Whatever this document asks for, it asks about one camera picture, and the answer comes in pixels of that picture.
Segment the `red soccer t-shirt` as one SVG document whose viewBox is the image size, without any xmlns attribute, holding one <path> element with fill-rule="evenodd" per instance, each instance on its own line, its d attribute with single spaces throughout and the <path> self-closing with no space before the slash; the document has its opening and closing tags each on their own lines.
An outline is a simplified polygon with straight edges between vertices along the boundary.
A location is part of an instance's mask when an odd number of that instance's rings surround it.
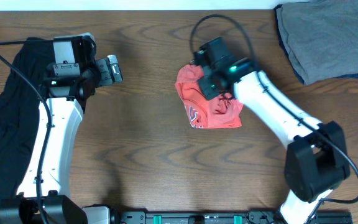
<svg viewBox="0 0 358 224">
<path fill-rule="evenodd" d="M 221 129 L 240 128 L 243 104 L 228 96 L 207 100 L 197 81 L 204 76 L 200 66 L 185 65 L 177 75 L 175 88 L 182 100 L 192 128 Z"/>
</svg>

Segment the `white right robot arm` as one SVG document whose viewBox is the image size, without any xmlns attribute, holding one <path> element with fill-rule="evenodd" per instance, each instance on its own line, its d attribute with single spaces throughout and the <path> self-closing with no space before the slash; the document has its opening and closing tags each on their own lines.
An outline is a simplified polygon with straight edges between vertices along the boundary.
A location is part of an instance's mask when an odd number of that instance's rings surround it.
<svg viewBox="0 0 358 224">
<path fill-rule="evenodd" d="M 290 188 L 279 209 L 282 223 L 310 223 L 318 207 L 351 174 L 344 131 L 324 124 L 289 100 L 248 58 L 238 59 L 222 38 L 193 53 L 204 76 L 198 85 L 207 100 L 231 94 L 256 114 L 286 149 L 284 178 Z"/>
</svg>

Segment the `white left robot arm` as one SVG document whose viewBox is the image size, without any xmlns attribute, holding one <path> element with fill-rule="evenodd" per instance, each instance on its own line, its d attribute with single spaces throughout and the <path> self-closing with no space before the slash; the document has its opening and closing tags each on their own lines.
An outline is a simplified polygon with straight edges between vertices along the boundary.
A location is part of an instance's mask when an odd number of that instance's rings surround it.
<svg viewBox="0 0 358 224">
<path fill-rule="evenodd" d="M 14 199 L 0 205 L 2 223 L 114 223 L 106 205 L 79 207 L 70 198 L 70 166 L 87 99 L 96 89 L 123 81 L 115 55 L 96 59 L 89 32 L 50 41 L 54 60 L 39 86 L 39 125 L 32 157 Z"/>
</svg>

